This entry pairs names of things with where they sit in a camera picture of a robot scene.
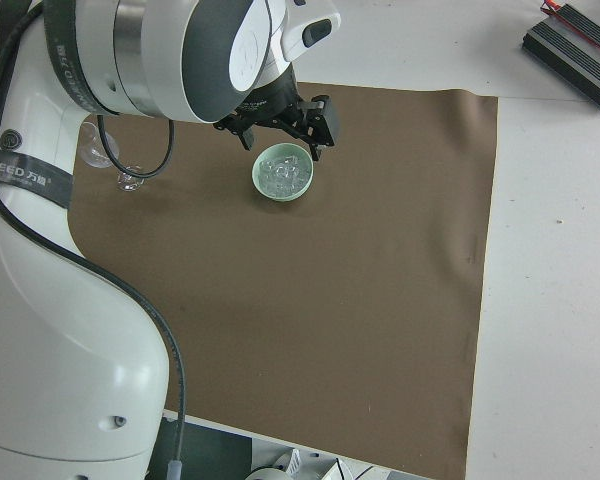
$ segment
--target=white tabletop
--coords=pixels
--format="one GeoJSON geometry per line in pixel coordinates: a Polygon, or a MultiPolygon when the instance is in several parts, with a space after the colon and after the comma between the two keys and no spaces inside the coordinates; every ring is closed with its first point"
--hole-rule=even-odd
{"type": "Polygon", "coordinates": [[[520,51],[541,1],[335,2],[299,80],[501,97],[467,479],[600,479],[600,111],[520,51]]]}

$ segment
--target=black wire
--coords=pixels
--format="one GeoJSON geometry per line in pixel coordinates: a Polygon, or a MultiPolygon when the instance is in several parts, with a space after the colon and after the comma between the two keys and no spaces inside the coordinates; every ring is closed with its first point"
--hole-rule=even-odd
{"type": "Polygon", "coordinates": [[[171,160],[171,155],[173,154],[173,145],[175,143],[175,138],[176,138],[175,124],[173,123],[173,120],[169,119],[169,144],[167,145],[167,153],[165,154],[164,159],[162,160],[162,163],[160,165],[158,165],[158,167],[151,172],[139,173],[139,172],[134,172],[133,170],[128,169],[127,167],[122,165],[122,163],[120,163],[120,160],[118,160],[116,158],[115,154],[111,150],[109,141],[107,140],[107,131],[104,126],[104,117],[102,115],[98,115],[98,132],[100,133],[100,140],[102,141],[102,146],[104,147],[104,151],[107,153],[107,156],[109,157],[109,160],[111,160],[111,163],[113,163],[113,165],[118,170],[120,170],[122,173],[129,175],[131,177],[135,177],[135,178],[152,178],[152,177],[155,177],[156,175],[159,175],[160,173],[162,173],[162,171],[165,168],[167,168],[167,165],[169,164],[169,161],[171,160]]]}
{"type": "Polygon", "coordinates": [[[340,459],[336,458],[336,464],[338,465],[338,470],[340,471],[340,477],[342,477],[342,480],[345,480],[344,478],[344,472],[342,471],[342,466],[340,465],[340,459]]]}
{"type": "Polygon", "coordinates": [[[366,473],[373,469],[373,465],[371,465],[370,467],[367,467],[360,475],[358,475],[356,478],[354,478],[353,480],[360,480],[364,475],[366,475],[366,473]]]}
{"type": "MultiPolygon", "coordinates": [[[[24,31],[33,23],[33,21],[42,14],[43,11],[43,3],[38,3],[34,6],[29,12],[16,24],[13,31],[7,37],[2,52],[0,54],[0,91],[4,90],[4,94],[6,96],[6,90],[8,90],[8,86],[4,86],[5,83],[5,72],[8,70],[9,63],[12,60],[12,57],[15,55],[18,44],[20,42],[20,38],[24,31]]],[[[172,123],[170,121],[170,150],[173,144],[173,128],[172,123]]],[[[40,235],[38,232],[24,224],[20,219],[18,219],[9,208],[2,202],[0,198],[0,217],[7,222],[9,226],[11,226],[18,233],[23,235],[25,238],[28,238],[32,242],[36,243],[40,247],[59,255],[66,260],[92,272],[93,274],[99,276],[104,281],[115,285],[120,290],[122,290],[127,296],[129,296],[132,300],[134,300],[146,313],[149,315],[153,323],[156,327],[164,334],[167,339],[167,343],[171,349],[172,356],[174,358],[174,362],[176,365],[176,371],[178,374],[178,424],[176,427],[176,441],[174,447],[174,460],[180,460],[182,454],[182,444],[184,441],[184,428],[185,428],[185,413],[186,413],[186,377],[184,371],[184,363],[182,361],[182,354],[180,352],[180,348],[176,339],[169,327],[169,324],[162,316],[162,314],[149,302],[149,300],[144,297],[138,290],[132,287],[130,284],[117,277],[113,273],[107,271],[106,269],[96,265],[93,262],[90,262],[86,258],[83,258],[70,250],[67,250],[60,245],[52,242],[48,238],[40,235]]]]}

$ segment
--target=white robotic arm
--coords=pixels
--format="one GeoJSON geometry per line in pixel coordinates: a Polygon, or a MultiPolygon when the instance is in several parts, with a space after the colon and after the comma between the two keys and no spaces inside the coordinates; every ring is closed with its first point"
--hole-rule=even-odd
{"type": "Polygon", "coordinates": [[[13,180],[0,183],[0,479],[138,480],[167,351],[140,297],[67,261],[81,256],[66,210],[33,187],[70,177],[89,113],[215,122],[240,138],[280,118],[318,152],[333,135],[309,136],[307,113],[324,113],[315,130],[329,131],[332,108],[302,101],[290,61],[339,17],[318,0],[42,3],[43,21],[19,39],[12,78],[0,82],[0,178],[13,180]]]}

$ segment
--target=brown paper sheet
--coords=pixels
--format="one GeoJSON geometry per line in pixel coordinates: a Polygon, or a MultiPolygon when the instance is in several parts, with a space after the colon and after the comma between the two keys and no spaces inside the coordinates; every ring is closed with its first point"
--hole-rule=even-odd
{"type": "MultiPolygon", "coordinates": [[[[113,169],[77,162],[76,243],[170,321],[189,414],[462,479],[497,101],[301,93],[331,95],[342,123],[303,197],[276,203],[251,183],[257,154],[284,134],[259,129],[245,152],[226,132],[179,124],[172,165],[136,192],[117,190],[113,169]]],[[[166,122],[108,125],[126,164],[162,158],[166,122]]]]}

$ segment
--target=silver band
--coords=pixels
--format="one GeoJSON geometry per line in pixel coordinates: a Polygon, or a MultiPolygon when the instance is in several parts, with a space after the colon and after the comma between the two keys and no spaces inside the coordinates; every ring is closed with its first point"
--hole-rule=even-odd
{"type": "Polygon", "coordinates": [[[153,101],[142,66],[142,19],[147,0],[120,0],[113,29],[116,66],[127,97],[145,115],[163,117],[153,101]]]}

